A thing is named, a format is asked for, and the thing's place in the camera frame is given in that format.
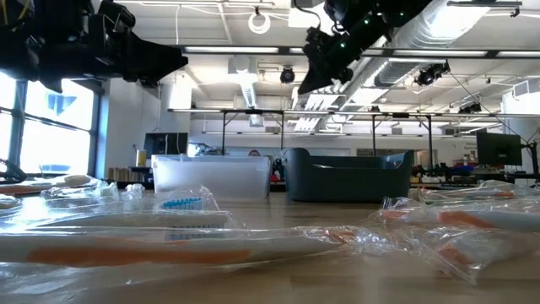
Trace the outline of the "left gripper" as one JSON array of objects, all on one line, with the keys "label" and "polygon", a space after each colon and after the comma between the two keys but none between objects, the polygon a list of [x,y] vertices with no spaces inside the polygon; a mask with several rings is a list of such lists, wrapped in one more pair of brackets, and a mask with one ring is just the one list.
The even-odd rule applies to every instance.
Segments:
[{"label": "left gripper", "polygon": [[98,8],[91,0],[37,0],[37,79],[57,92],[63,79],[122,77],[157,87],[188,64],[180,48],[136,36],[135,24],[135,16],[113,0]]}]

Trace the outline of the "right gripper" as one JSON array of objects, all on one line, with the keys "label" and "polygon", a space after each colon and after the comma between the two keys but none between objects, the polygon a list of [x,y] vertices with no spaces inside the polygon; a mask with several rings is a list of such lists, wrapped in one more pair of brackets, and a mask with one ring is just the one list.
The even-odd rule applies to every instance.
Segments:
[{"label": "right gripper", "polygon": [[300,84],[300,95],[310,93],[333,84],[350,81],[354,75],[348,65],[360,58],[360,54],[372,46],[391,29],[379,15],[366,15],[355,20],[341,34],[329,35],[310,27],[307,30],[303,52],[308,59],[309,69]]}]

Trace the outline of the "white ceiling light panel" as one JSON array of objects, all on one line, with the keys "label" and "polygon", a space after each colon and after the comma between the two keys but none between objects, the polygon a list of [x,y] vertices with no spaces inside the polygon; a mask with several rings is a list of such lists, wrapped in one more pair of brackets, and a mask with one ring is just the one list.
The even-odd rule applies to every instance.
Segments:
[{"label": "white ceiling light panel", "polygon": [[307,8],[307,11],[315,13],[307,14],[303,13],[297,8],[291,8],[289,10],[288,26],[293,28],[310,28],[321,26],[321,30],[327,33],[331,32],[333,21],[327,16],[323,9],[324,3],[319,3],[313,8]]}]

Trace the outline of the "black monitor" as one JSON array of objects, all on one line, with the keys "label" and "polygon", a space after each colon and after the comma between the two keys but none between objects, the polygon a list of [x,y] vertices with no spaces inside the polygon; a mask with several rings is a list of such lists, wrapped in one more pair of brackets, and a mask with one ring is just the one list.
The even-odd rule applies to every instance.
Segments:
[{"label": "black monitor", "polygon": [[478,162],[491,166],[521,166],[521,138],[518,135],[477,133]]},{"label": "black monitor", "polygon": [[152,155],[181,155],[187,153],[188,133],[146,133],[144,150]]}]

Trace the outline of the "grey-blue plastic bin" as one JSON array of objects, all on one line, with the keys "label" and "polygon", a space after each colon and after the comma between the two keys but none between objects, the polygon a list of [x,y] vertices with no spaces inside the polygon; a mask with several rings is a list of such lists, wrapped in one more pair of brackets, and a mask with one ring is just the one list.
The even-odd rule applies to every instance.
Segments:
[{"label": "grey-blue plastic bin", "polygon": [[408,194],[414,152],[385,156],[312,156],[282,153],[286,192],[299,202],[373,203]]}]

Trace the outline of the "clear frosted plastic bin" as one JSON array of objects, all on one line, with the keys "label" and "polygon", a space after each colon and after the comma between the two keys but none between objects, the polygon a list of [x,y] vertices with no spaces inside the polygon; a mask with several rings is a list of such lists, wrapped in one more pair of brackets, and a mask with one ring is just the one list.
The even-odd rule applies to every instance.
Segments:
[{"label": "clear frosted plastic bin", "polygon": [[272,162],[265,156],[153,155],[154,190],[202,185],[217,200],[263,200],[269,194]]}]

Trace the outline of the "bagged items at left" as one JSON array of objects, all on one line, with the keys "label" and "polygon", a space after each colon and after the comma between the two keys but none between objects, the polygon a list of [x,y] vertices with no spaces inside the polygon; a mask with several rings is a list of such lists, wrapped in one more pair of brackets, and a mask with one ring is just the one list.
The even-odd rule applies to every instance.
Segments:
[{"label": "bagged items at left", "polygon": [[69,212],[112,212],[129,210],[143,198],[139,183],[119,189],[116,182],[99,181],[89,187],[53,187],[40,193],[48,209]]}]

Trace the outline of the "black background rig frame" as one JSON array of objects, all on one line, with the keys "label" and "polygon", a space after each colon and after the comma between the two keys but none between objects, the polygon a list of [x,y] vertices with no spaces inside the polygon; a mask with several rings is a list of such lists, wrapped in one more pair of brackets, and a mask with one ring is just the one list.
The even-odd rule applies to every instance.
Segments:
[{"label": "black background rig frame", "polygon": [[224,152],[224,146],[225,146],[225,130],[226,130],[226,126],[227,124],[229,123],[230,120],[234,119],[234,118],[231,118],[230,120],[227,120],[226,117],[229,113],[234,113],[235,115],[236,114],[240,114],[240,113],[243,113],[243,114],[246,114],[246,115],[259,115],[259,116],[262,116],[263,114],[268,114],[268,115],[280,115],[281,116],[281,120],[280,121],[277,121],[278,122],[278,125],[281,127],[281,133],[280,133],[280,149],[284,149],[284,118],[285,118],[285,113],[283,110],[270,110],[270,109],[255,109],[255,108],[250,108],[250,109],[222,109],[222,110],[219,110],[220,113],[223,114],[223,123],[222,123],[222,152]]},{"label": "black background rig frame", "polygon": [[433,157],[433,133],[432,133],[432,116],[431,115],[422,115],[422,114],[413,114],[405,111],[401,112],[380,112],[379,114],[373,113],[371,115],[371,136],[372,136],[372,152],[373,156],[376,156],[376,128],[379,126],[378,122],[375,122],[378,116],[384,118],[392,119],[416,119],[421,126],[423,126],[428,131],[428,151],[429,151],[429,168],[434,167],[434,157]]}]

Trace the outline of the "black aluminium frame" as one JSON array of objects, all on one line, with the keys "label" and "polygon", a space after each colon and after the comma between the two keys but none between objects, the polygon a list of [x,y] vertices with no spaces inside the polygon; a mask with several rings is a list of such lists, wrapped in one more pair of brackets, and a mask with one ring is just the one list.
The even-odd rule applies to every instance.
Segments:
[{"label": "black aluminium frame", "polygon": [[[301,47],[292,46],[180,46],[187,54],[216,55],[280,55],[301,56]],[[395,58],[445,58],[488,60],[532,60],[540,59],[540,50],[468,50],[468,49],[391,49],[370,48],[360,54],[361,57],[395,57]]]}]

